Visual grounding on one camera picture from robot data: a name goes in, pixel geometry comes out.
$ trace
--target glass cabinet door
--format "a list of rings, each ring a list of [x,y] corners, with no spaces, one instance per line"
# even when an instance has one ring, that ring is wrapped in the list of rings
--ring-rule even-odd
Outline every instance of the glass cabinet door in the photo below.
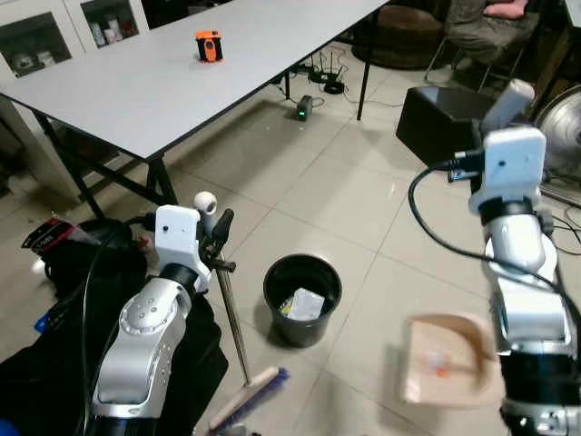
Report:
[[[62,3],[60,7],[51,0],[0,3],[0,83],[82,52]]]
[[[148,30],[139,0],[65,0],[65,4],[87,52]]]

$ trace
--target robotic arm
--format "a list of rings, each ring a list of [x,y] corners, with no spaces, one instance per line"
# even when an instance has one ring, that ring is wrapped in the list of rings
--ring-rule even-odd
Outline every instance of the robotic arm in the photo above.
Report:
[[[161,273],[123,307],[119,331],[104,356],[92,398],[89,434],[155,434],[183,338],[192,297],[210,285],[212,269],[233,271],[219,258],[233,212],[204,232],[197,210],[165,205],[155,214],[155,248]]]
[[[448,163],[448,178],[471,180],[469,209],[484,226],[486,257],[468,254],[486,262],[492,284],[491,313],[506,386],[502,418],[513,435],[565,436],[581,434],[581,319],[562,287],[549,237],[552,225],[535,210],[546,140],[533,127],[495,130],[533,96],[530,85],[513,81],[480,125],[484,149],[457,154]],[[430,234],[417,210],[414,214]]]

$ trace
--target black box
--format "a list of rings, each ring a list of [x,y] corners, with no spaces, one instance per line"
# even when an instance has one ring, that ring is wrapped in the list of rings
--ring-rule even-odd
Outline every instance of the black box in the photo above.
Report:
[[[481,146],[478,125],[493,103],[464,89],[410,88],[396,135],[424,164],[438,164]]]

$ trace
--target black bag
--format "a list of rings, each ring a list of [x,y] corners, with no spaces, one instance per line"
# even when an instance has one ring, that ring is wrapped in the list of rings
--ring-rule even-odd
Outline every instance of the black bag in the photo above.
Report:
[[[115,221],[82,224],[101,241]],[[146,261],[131,230],[108,244],[95,270],[87,299],[87,366],[94,379],[103,350],[116,332],[123,305],[145,284]],[[0,419],[23,436],[72,435],[83,413],[80,329],[84,278],[98,247],[64,241],[43,257],[59,301],[49,311],[46,331],[0,363]],[[186,333],[172,361],[172,377],[158,421],[159,435],[190,435],[217,389],[228,363],[219,347],[221,330],[201,296],[193,298]]]

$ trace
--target metal rod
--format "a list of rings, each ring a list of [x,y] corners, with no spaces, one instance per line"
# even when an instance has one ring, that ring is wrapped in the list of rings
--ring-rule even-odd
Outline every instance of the metal rod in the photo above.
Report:
[[[172,180],[170,180],[170,176],[167,174],[165,165],[163,164],[163,158],[157,157],[151,161],[149,165],[150,170],[154,171],[154,177],[160,185],[165,202],[168,204],[177,204],[178,197],[175,195],[175,191],[173,190]]]
[[[464,57],[464,49],[459,48],[456,51],[456,54],[454,54],[454,59],[452,59],[452,64],[450,64],[450,66],[452,67],[452,71],[456,71],[458,69],[458,64],[462,60],[462,57]]]
[[[359,109],[357,111],[357,120],[361,119],[363,114],[363,104],[365,103],[365,91],[367,89],[367,80],[369,78],[369,65],[371,63],[371,55],[373,54],[373,43],[375,40],[375,34],[378,29],[378,19],[379,19],[379,9],[377,9],[371,18],[371,34],[369,35],[369,41],[367,44],[367,56],[365,57],[365,70],[363,71],[363,83],[361,84],[361,95],[359,96]]]
[[[428,69],[426,70],[426,73],[424,74],[424,81],[426,81],[426,82],[428,81],[428,74],[430,71],[432,71],[434,64],[436,63],[436,61],[439,58],[439,54],[444,49],[444,45],[446,45],[446,37],[442,38],[442,42],[439,43],[439,46],[438,46],[438,49],[436,50],[436,53],[434,53],[432,60],[429,61]]]
[[[56,150],[56,152],[58,153],[61,160],[63,161],[64,167],[66,168],[66,170],[69,172],[69,174],[73,178],[74,184],[76,184],[77,188],[79,188],[79,191],[81,192],[81,195],[83,196],[83,198],[87,201],[87,203],[91,207],[91,210],[93,211],[94,216],[97,217],[99,220],[104,219],[105,215],[104,215],[103,211],[101,210],[101,208],[99,207],[99,204],[97,204],[96,200],[94,199],[93,193],[91,193],[91,190],[89,189],[87,184],[84,182],[83,177],[79,174],[78,166],[75,164],[74,161],[69,159],[64,153],[59,153],[60,150],[64,149],[64,146],[61,143],[60,138],[57,136],[56,132],[54,131],[53,125],[50,123],[50,121],[48,121],[46,116],[44,116],[42,114],[34,113],[34,116],[36,117],[36,120],[38,120],[38,123],[43,128],[44,133],[48,136],[48,138],[53,143],[53,147]]]
[[[157,179],[155,178],[155,171],[152,171],[152,167],[147,168],[147,181],[145,182],[145,187],[155,191],[157,186]]]
[[[520,58],[523,57],[524,52],[525,52],[525,47],[521,48],[520,51],[518,52],[517,59],[512,64],[512,68],[510,68],[510,73],[508,73],[508,80],[512,80],[512,78],[515,76],[515,73],[517,72],[518,64],[520,63]]]
[[[284,73],[284,94],[287,100],[291,99],[291,73],[289,70]]]
[[[490,70],[492,69],[492,64],[487,67],[486,72],[484,73],[484,77],[482,77],[482,82],[480,82],[480,86],[478,87],[477,94],[480,94],[484,89],[484,83],[486,82],[488,75],[490,74]]]
[[[224,261],[223,253],[220,253],[220,259]],[[238,353],[238,359],[240,361],[240,366],[242,367],[242,373],[244,374],[244,382],[248,386],[252,383],[252,376],[248,364],[246,347],[244,346],[244,340],[242,338],[240,320],[238,319],[236,305],[234,304],[230,275],[224,270],[216,270],[216,275],[218,276],[218,283],[220,284],[220,290],[222,291],[222,299],[226,306],[226,313],[228,314],[228,321],[230,322],[234,344],[236,344],[236,352]]]

